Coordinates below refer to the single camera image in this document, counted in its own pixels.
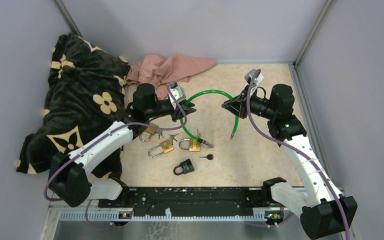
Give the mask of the green cable lock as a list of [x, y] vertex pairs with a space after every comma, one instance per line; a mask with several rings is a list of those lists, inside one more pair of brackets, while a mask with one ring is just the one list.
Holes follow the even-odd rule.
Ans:
[[187, 117], [185, 128], [194, 135], [212, 144], [212, 150], [223, 151], [234, 142], [231, 134], [236, 117], [222, 108], [222, 103], [229, 98], [220, 93], [207, 93], [196, 97], [191, 102], [197, 111]]

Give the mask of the long-shackle brass padlock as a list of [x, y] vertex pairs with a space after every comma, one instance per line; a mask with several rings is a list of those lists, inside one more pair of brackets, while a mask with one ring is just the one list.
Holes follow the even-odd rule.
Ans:
[[151, 159], [157, 158], [161, 155], [167, 154], [174, 150], [173, 142], [171, 140], [162, 141], [159, 145], [151, 148], [148, 151], [148, 157]]

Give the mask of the small brass padlock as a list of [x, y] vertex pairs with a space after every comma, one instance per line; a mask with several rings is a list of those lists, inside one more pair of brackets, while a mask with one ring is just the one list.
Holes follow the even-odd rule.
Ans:
[[150, 127], [147, 127], [140, 135], [139, 140], [141, 142], [148, 142], [152, 139], [152, 137], [156, 134], [158, 126], [151, 123]]

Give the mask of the large brass padlock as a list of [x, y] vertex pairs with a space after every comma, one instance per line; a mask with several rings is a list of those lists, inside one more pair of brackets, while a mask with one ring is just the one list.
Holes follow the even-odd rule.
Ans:
[[184, 138], [179, 141], [178, 147], [183, 151], [200, 152], [201, 143], [193, 138]]

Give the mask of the black padlock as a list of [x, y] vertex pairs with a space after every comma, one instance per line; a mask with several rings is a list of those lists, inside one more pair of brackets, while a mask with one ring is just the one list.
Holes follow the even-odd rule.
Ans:
[[173, 168], [173, 173], [176, 176], [189, 174], [189, 173], [194, 172], [194, 171], [195, 171], [195, 168], [194, 168], [193, 163], [190, 159], [182, 161], [179, 165], [177, 165]]

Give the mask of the small silver key pair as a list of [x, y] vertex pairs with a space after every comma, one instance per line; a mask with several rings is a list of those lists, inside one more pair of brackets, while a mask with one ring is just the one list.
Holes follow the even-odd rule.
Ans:
[[179, 135], [178, 133], [176, 133], [176, 134], [169, 134], [168, 139], [170, 140], [171, 143], [177, 142], [178, 140], [176, 139], [176, 136], [178, 136], [178, 135]]

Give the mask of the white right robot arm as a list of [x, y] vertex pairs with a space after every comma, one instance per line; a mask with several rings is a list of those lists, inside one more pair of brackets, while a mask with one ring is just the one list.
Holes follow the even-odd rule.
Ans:
[[295, 190], [281, 177], [266, 180], [261, 193], [263, 203], [284, 205], [299, 217], [304, 232], [312, 240], [341, 232], [349, 240], [357, 202], [352, 196], [344, 196], [330, 180], [313, 152], [307, 131], [293, 114], [294, 102], [292, 87], [276, 84], [269, 98], [258, 97], [257, 87], [247, 86], [221, 106], [241, 119], [249, 118], [258, 133], [262, 131], [252, 116], [267, 119], [269, 135], [262, 136], [277, 143], [286, 153], [303, 183], [305, 193]]

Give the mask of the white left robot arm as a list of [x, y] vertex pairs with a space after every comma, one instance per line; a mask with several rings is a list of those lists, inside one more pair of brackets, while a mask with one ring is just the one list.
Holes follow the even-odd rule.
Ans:
[[151, 128], [152, 118], [171, 117], [187, 121], [187, 115], [196, 112], [194, 103], [188, 103], [184, 89], [177, 83], [166, 85], [168, 98], [159, 100], [150, 83], [141, 83], [132, 95], [122, 116], [85, 146], [68, 154], [58, 152], [52, 160], [48, 181], [43, 190], [50, 202], [64, 201], [74, 208], [85, 201], [109, 200], [118, 207], [129, 203], [130, 193], [124, 190], [120, 179], [92, 176], [93, 170], [116, 150]]

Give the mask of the black-head key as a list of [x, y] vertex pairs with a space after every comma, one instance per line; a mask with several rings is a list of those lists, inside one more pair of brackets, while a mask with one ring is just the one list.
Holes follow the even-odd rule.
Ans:
[[207, 160], [213, 160], [214, 159], [214, 155], [213, 154], [208, 154], [208, 155], [205, 155], [205, 156], [200, 156], [200, 158], [203, 158], [203, 159], [207, 159]]

